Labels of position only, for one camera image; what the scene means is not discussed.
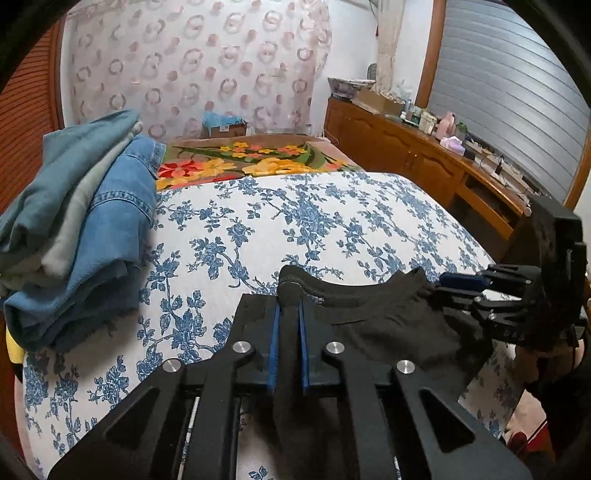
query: blue denim shirt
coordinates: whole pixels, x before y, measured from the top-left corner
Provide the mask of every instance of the blue denim shirt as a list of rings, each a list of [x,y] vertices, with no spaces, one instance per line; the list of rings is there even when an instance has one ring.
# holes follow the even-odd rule
[[[165,146],[139,135],[97,189],[64,284],[26,284],[4,303],[8,329],[25,350],[65,352],[114,315],[139,306],[140,259],[156,204]]]
[[[124,110],[43,137],[41,169],[0,216],[0,273],[41,248],[72,188],[138,118],[138,112]]]

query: folded jeans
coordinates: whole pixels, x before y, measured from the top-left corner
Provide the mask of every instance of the folded jeans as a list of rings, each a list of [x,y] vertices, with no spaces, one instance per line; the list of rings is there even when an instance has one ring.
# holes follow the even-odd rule
[[[8,329],[29,351],[64,352],[139,305],[140,261],[165,146],[139,135],[115,160],[90,205],[67,281],[26,284],[4,303]]]

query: curtain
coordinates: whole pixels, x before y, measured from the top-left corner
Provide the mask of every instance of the curtain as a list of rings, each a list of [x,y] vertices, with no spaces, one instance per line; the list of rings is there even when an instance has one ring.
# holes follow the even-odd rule
[[[390,92],[394,78],[394,56],[400,36],[405,0],[380,0],[378,17],[378,70],[374,90]]]
[[[76,122],[135,108],[160,141],[199,137],[204,111],[306,132],[332,40],[322,0],[102,1],[67,22]]]

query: folded clothes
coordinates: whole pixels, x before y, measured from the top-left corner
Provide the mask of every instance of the folded clothes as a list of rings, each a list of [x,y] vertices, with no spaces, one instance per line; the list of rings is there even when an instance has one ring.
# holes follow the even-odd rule
[[[80,228],[96,189],[119,154],[141,130],[142,122],[137,122],[88,171],[69,195],[57,233],[49,238],[37,252],[3,273],[0,276],[1,284],[9,290],[21,290],[26,281],[40,287],[50,287],[66,279],[72,269]]]
[[[80,233],[70,277],[30,283],[4,303],[7,327],[29,351],[64,352],[114,315],[139,305],[139,263],[156,203],[165,146],[139,135],[97,189]]]
[[[122,111],[43,137],[41,169],[0,216],[0,274],[43,246],[61,224],[56,218],[72,189],[138,118],[138,112]]]

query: blue floral bedspread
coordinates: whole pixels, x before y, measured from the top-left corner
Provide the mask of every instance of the blue floral bedspread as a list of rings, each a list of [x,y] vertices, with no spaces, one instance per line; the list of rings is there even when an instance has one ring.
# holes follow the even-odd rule
[[[160,193],[140,309],[65,355],[29,354],[24,407],[32,467],[51,467],[163,360],[219,350],[243,293],[274,294],[287,263],[327,281],[368,284],[423,267],[475,273],[491,262],[440,205],[397,175],[245,177]],[[495,354],[459,402],[500,436],[522,393]],[[279,480],[273,446],[241,418],[238,480]]]

